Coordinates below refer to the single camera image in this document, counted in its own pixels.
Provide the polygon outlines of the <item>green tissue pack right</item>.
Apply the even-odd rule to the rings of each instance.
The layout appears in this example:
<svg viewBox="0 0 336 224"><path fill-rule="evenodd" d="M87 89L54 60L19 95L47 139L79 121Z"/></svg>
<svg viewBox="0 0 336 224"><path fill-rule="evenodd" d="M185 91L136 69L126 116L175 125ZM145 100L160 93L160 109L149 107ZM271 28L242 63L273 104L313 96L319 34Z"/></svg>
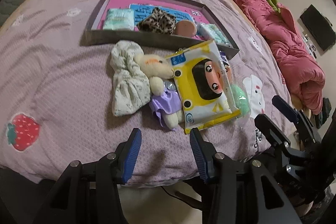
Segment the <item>green tissue pack right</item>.
<svg viewBox="0 0 336 224"><path fill-rule="evenodd" d="M204 39L207 40L214 40L215 43L218 45L232 47L228 38L218 29L218 27L214 24L205 24L205 23L198 23L197 25L198 33Z"/></svg>

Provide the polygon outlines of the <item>green round puff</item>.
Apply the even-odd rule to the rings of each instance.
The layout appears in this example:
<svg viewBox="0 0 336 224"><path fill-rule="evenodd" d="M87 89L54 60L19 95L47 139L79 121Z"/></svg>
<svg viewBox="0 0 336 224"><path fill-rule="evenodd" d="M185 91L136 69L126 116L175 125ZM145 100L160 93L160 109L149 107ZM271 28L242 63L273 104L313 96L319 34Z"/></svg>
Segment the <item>green round puff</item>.
<svg viewBox="0 0 336 224"><path fill-rule="evenodd" d="M250 113L248 97L244 90L236 84L231 84L231 91L236 107L240 110L240 116L244 117Z"/></svg>

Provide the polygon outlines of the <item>purple cartoon wet wipes pack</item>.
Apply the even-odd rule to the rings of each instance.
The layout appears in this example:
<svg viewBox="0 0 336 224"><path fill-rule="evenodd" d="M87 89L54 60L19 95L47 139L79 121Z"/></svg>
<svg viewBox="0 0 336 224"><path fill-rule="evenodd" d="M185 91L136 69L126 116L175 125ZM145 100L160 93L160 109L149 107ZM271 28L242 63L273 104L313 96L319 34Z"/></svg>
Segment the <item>purple cartoon wet wipes pack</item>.
<svg viewBox="0 0 336 224"><path fill-rule="evenodd" d="M224 67L225 67L225 69L226 69L226 72L228 73L228 72L230 71L231 67L230 67L230 64L229 64L229 62L228 62L228 59L227 59L227 57L226 57L226 54L225 54L223 51L219 51L219 53L220 53L220 56L221 56L221 58L222 58Z"/></svg>

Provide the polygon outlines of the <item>bear plush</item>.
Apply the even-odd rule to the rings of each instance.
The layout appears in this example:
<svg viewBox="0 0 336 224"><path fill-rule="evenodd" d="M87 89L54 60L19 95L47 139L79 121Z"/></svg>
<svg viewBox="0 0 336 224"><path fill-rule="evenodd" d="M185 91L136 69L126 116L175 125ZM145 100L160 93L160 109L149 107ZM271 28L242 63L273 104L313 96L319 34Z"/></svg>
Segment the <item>bear plush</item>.
<svg viewBox="0 0 336 224"><path fill-rule="evenodd" d="M149 107L160 125L174 131L183 120L182 103L173 83L174 70L168 61L155 54L138 53L134 61L149 79Z"/></svg>

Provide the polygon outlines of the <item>white floral fabric pouch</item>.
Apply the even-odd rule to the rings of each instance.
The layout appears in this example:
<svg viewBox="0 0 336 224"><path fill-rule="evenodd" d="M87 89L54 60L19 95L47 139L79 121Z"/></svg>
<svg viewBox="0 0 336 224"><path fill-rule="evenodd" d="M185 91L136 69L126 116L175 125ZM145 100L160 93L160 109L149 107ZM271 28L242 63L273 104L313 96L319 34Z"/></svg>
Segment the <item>white floral fabric pouch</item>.
<svg viewBox="0 0 336 224"><path fill-rule="evenodd" d="M120 40L110 55L114 70L112 113L116 117L134 114L151 97L149 79L135 61L136 57L143 57L143 50L135 42Z"/></svg>

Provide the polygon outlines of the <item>black wall television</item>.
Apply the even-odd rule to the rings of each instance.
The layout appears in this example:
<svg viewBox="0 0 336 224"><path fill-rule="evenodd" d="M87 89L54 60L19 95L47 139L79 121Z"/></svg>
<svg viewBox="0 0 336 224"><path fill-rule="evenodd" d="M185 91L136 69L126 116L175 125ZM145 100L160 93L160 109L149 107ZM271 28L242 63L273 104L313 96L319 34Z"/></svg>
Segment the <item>black wall television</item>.
<svg viewBox="0 0 336 224"><path fill-rule="evenodd" d="M313 5L300 15L300 19L324 52L335 44L332 24Z"/></svg>

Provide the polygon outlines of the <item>green tissue pack left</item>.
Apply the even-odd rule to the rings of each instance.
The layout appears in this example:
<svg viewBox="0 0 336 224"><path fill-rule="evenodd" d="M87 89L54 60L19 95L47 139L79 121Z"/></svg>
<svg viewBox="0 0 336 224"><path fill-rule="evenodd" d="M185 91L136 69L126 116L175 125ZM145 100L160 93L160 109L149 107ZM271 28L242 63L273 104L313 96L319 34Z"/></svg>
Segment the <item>green tissue pack left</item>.
<svg viewBox="0 0 336 224"><path fill-rule="evenodd" d="M134 30L133 9L109 9L106 13L103 30Z"/></svg>

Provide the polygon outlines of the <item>pink quilted comforter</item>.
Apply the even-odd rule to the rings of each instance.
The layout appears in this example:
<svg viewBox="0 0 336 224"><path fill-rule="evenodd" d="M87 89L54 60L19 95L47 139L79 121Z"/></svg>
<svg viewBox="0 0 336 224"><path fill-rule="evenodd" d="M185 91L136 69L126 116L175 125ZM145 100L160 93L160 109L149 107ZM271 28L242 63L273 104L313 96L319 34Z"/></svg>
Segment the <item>pink quilted comforter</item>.
<svg viewBox="0 0 336 224"><path fill-rule="evenodd" d="M306 50L291 12L267 0L233 0L268 43L290 94L313 114L322 110L325 73Z"/></svg>

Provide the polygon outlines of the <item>green tissue pack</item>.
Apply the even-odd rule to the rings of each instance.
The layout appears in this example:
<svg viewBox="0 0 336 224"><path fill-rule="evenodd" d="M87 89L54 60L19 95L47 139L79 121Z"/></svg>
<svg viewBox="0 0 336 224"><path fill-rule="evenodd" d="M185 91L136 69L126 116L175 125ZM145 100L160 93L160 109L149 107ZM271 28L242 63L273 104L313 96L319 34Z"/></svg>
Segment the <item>green tissue pack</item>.
<svg viewBox="0 0 336 224"><path fill-rule="evenodd" d="M218 27L214 24L205 24L205 23L198 23L197 25L198 33L204 39L207 40L214 40L215 43L218 45L232 47L228 38L218 29Z"/></svg>
<svg viewBox="0 0 336 224"><path fill-rule="evenodd" d="M103 30L134 30L133 9L109 9L106 13Z"/></svg>

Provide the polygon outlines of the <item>purple patterned bedspread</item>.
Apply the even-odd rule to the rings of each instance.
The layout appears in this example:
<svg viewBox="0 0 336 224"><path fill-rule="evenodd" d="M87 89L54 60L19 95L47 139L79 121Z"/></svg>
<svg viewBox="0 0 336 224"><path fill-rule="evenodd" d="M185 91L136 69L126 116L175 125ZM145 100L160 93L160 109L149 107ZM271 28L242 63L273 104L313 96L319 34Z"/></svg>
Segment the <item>purple patterned bedspread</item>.
<svg viewBox="0 0 336 224"><path fill-rule="evenodd" d="M142 145L130 186L194 177L182 128L165 131L148 107L112 114L112 45L80 45L99 1L27 0L1 30L1 166L34 183L56 180L72 160L100 159L137 127ZM291 134L292 124L272 105L274 95L289 101L290 94L267 42L230 0L193 1L205 4L238 45L230 61L234 82L260 84L261 112Z"/></svg>

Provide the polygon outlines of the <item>shallow purple cardboard box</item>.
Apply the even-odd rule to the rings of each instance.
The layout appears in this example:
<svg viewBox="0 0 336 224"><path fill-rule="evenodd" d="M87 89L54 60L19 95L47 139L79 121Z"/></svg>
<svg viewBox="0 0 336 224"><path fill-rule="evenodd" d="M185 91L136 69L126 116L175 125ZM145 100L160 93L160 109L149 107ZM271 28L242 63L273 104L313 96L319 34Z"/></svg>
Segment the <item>shallow purple cardboard box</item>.
<svg viewBox="0 0 336 224"><path fill-rule="evenodd" d="M219 18L205 4L192 0L100 0L80 44L120 40L171 51L213 40L228 59L239 52Z"/></svg>

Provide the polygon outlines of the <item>yellow cartoon wet wipes pack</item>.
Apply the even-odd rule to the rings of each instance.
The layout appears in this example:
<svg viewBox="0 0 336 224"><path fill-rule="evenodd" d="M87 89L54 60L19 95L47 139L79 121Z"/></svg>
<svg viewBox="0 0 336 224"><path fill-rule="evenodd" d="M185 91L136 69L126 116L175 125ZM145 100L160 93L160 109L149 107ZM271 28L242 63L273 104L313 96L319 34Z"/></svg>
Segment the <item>yellow cartoon wet wipes pack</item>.
<svg viewBox="0 0 336 224"><path fill-rule="evenodd" d="M205 130L240 116L224 62L213 40L166 56L185 120L185 134Z"/></svg>

